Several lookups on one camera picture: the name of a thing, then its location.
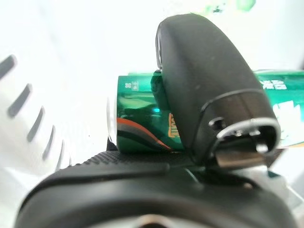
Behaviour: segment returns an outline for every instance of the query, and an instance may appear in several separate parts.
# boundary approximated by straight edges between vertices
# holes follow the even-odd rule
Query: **black plastic device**
[[[190,156],[102,152],[43,180],[25,198],[15,228],[297,227],[259,181],[268,172],[242,175],[263,170],[280,128],[229,39],[203,17],[179,15],[160,24],[156,48]]]

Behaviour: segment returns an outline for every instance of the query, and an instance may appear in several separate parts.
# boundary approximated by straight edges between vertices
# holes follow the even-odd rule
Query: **textured rubber surface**
[[[185,153],[157,153],[157,154],[122,154],[119,151],[105,151],[89,160],[83,165],[121,164],[121,163],[158,163],[165,162],[171,166],[191,165],[191,160]]]
[[[271,192],[208,185],[184,168],[169,169],[161,163],[90,163],[65,170],[82,176],[82,181],[58,182],[63,176],[54,178],[56,174],[47,178],[57,184],[46,185],[26,199],[15,228],[84,228],[143,214],[174,216],[218,228],[296,228],[287,206]],[[89,170],[99,170],[99,177]]]

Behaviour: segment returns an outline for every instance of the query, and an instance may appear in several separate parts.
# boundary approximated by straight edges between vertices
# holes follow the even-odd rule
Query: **green can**
[[[255,74],[281,125],[280,147],[304,146],[304,71]],[[116,144],[125,153],[184,150],[160,72],[119,76]]]

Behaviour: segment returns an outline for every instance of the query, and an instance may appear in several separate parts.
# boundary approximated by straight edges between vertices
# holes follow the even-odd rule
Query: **black rubber grip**
[[[202,163],[205,157],[200,154],[205,153],[202,147],[211,146],[211,141],[216,140],[215,133],[200,127],[208,127],[208,122],[216,118],[226,120],[218,102],[213,104],[215,101],[235,99],[231,102],[234,106],[225,108],[228,110],[228,124],[257,117],[276,121],[263,88],[243,57],[208,19],[195,14],[167,18],[158,27],[156,51],[169,106],[183,146],[194,157],[197,156],[199,161],[196,163]],[[251,100],[257,94],[257,102],[261,100],[261,106],[250,107],[247,100],[238,97],[248,93],[251,95],[243,97]],[[237,112],[242,114],[231,119]],[[208,139],[198,135],[204,131]]]

